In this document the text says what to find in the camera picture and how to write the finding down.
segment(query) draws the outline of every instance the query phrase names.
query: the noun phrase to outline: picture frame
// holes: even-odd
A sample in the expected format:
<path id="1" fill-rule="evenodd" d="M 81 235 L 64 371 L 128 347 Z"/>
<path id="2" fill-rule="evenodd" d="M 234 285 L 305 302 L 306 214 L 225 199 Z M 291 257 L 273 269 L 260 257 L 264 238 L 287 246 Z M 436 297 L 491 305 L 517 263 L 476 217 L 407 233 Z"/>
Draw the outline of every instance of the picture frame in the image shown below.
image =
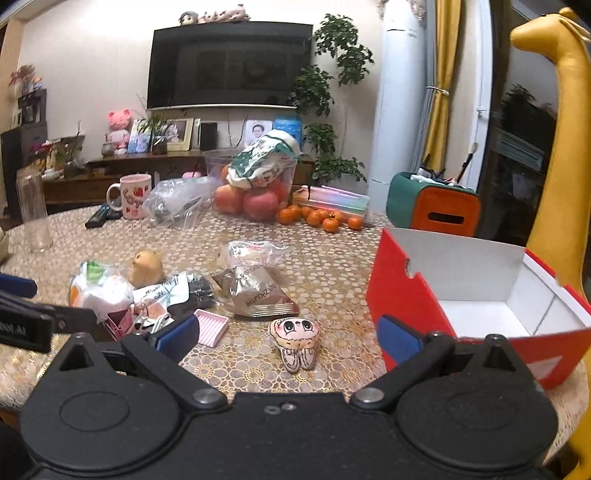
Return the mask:
<path id="1" fill-rule="evenodd" d="M 247 120 L 244 123 L 244 147 L 250 147 L 261 136 L 273 130 L 272 120 Z"/>
<path id="2" fill-rule="evenodd" d="M 191 147 L 194 118 L 177 118 L 168 123 L 164 135 L 169 152 L 186 152 Z"/>
<path id="3" fill-rule="evenodd" d="M 191 139 L 191 150 L 201 150 L 201 119 L 193 119 L 193 138 Z"/>
<path id="4" fill-rule="evenodd" d="M 129 134 L 129 144 L 127 145 L 127 153 L 146 153 L 150 149 L 150 131 L 139 133 L 139 127 L 142 120 L 136 119 L 131 127 Z"/>

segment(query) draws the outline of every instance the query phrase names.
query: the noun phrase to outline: table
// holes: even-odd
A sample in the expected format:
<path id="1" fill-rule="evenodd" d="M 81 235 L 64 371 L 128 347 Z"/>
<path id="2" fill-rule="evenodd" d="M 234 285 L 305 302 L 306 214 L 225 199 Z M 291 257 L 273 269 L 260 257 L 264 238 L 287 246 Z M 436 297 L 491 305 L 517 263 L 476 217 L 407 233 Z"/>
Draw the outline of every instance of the table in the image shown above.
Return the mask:
<path id="1" fill-rule="evenodd" d="M 217 269 L 220 244 L 238 239 L 270 240 L 294 251 L 280 267 L 284 291 L 300 306 L 301 316 L 316 319 L 322 332 L 314 370 L 291 375 L 282 367 L 265 322 L 231 321 L 220 345 L 198 345 L 182 366 L 230 398 L 239 390 L 253 392 L 329 392 L 346 395 L 385 373 L 374 324 L 365 303 L 367 280 L 382 226 L 361 232 L 342 229 L 331 235 L 304 223 L 264 225 L 228 220 L 210 211 L 194 231 L 152 228 L 146 220 L 107 222 L 87 230 L 84 222 L 95 207 L 50 216 L 54 246 L 30 254 L 22 227 L 11 230 L 12 257 L 3 272 L 35 279 L 36 300 L 66 304 L 67 289 L 82 261 L 93 259 L 125 269 L 140 249 L 163 256 L 167 274 L 208 273 Z M 56 335 L 49 355 L 0 346 L 0 408 L 18 410 L 67 340 Z M 587 409 L 589 389 L 581 363 L 564 384 L 548 392 L 559 418 L 549 456 L 563 446 Z"/>

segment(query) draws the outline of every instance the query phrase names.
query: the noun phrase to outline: open cardboard box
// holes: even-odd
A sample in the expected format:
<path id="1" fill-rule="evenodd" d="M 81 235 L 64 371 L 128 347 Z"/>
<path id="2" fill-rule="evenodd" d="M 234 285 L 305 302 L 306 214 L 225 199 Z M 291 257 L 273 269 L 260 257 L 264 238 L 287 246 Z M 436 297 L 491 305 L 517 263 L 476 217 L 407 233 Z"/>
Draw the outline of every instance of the open cardboard box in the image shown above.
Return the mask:
<path id="1" fill-rule="evenodd" d="M 591 346 L 591 306 L 523 247 L 388 228 L 366 295 L 372 318 L 477 342 L 506 336 L 544 388 L 562 383 Z M 388 369 L 395 367 L 384 353 Z"/>

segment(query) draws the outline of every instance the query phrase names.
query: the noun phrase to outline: figurines on tv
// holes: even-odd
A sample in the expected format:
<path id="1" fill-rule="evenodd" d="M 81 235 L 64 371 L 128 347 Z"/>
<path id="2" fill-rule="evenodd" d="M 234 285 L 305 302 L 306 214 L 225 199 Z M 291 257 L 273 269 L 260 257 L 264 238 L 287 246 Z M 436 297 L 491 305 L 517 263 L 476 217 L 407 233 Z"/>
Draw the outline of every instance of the figurines on tv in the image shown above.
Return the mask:
<path id="1" fill-rule="evenodd" d="M 197 14 L 195 12 L 185 12 L 178 19 L 181 26 L 196 24 L 198 20 L 199 20 L 199 14 Z"/>
<path id="2" fill-rule="evenodd" d="M 192 12 L 185 12 L 181 18 L 181 25 L 190 25 L 189 23 L 183 23 L 183 16 Z M 217 23 L 217 22 L 243 22 L 249 21 L 251 17 L 248 16 L 243 4 L 238 4 L 236 7 L 230 10 L 224 10 L 222 12 L 207 13 L 205 12 L 202 17 L 199 17 L 197 22 L 191 23 Z"/>

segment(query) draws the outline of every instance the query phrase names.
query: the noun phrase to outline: dark tv screen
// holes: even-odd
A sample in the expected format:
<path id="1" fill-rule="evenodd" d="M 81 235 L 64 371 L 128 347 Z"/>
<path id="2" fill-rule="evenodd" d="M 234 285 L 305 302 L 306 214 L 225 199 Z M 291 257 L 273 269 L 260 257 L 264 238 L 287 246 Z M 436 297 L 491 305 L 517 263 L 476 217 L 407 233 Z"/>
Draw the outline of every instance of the dark tv screen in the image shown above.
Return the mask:
<path id="1" fill-rule="evenodd" d="M 148 108 L 289 105 L 310 65 L 312 25 L 242 22 L 154 31 Z"/>

